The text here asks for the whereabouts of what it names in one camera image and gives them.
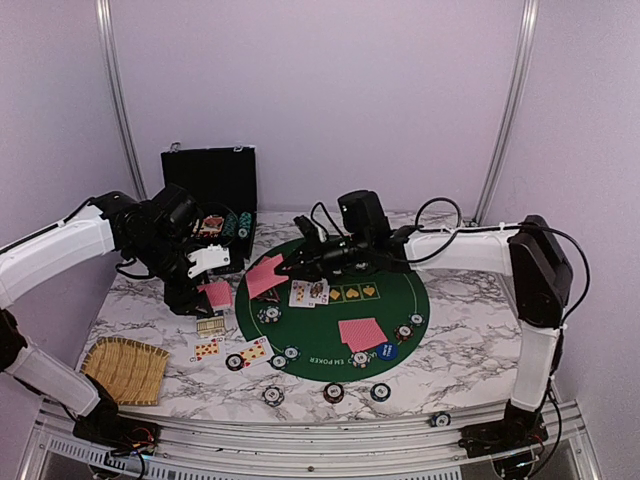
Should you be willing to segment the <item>blue green chip stack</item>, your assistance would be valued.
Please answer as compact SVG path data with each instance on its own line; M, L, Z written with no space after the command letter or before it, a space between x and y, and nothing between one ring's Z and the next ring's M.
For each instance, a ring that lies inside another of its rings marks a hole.
M386 383L376 383L370 389L370 397L376 402L385 402L391 396L391 388Z

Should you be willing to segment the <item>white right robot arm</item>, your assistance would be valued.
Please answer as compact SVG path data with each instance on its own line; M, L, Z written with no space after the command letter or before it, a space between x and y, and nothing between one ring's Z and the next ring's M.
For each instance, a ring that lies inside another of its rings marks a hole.
M310 218L295 218L303 242L276 266L276 274L318 281L366 263L389 272L471 270L510 278L522 340L508 402L513 412L497 423L495 438L506 448L519 446L534 431L528 412L543 404L570 312L573 268L558 242L562 232L539 215L498 226L446 229L413 222L394 229L378 195L370 190L345 194L338 205L344 231L335 238L321 237Z

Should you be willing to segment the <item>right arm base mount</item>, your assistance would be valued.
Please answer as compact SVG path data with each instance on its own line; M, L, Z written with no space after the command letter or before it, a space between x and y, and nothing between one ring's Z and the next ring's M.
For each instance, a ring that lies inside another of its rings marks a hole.
M528 411L508 401L502 419L463 427L458 445L469 458L476 458L544 442L549 435L541 410L542 405Z

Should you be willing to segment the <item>red patterned card deck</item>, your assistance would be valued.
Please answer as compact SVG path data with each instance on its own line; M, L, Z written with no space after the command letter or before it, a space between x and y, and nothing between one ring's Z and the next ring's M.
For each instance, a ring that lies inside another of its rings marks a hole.
M227 281L201 285L198 290L206 294L209 304L214 310L228 309L233 306L232 288Z

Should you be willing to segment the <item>red black chip stack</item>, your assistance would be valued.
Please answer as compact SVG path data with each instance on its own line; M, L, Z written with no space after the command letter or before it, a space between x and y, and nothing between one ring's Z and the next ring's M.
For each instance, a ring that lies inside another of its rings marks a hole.
M340 403L344 395L344 387L339 383L328 383L323 389L323 398L330 404Z

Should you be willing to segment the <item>black white chip stack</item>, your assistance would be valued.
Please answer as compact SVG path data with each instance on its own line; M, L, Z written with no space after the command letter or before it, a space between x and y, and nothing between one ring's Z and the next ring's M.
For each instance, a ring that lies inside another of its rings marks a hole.
M262 397L267 405L277 407L283 402L284 393L277 386L269 386L263 391Z

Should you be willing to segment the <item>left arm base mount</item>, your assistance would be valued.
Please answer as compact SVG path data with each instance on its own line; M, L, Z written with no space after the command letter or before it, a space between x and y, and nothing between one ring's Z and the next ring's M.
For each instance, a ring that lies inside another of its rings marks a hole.
M160 427L156 423L122 417L118 405L105 388L99 383L94 383L94 386L99 402L86 416L77 416L73 428L75 437L119 451L157 445Z

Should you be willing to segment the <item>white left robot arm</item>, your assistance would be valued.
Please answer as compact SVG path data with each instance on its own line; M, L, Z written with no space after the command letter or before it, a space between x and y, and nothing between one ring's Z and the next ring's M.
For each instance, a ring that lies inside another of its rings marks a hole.
M204 215L189 193L175 185L150 200L114 191L92 197L69 216L1 250L1 370L86 418L89 431L106 445L125 438L126 423L104 389L22 335L9 307L36 286L87 260L110 252L141 262L161 279L176 314L205 305L197 277L226 266L220 245L199 246L195 234Z

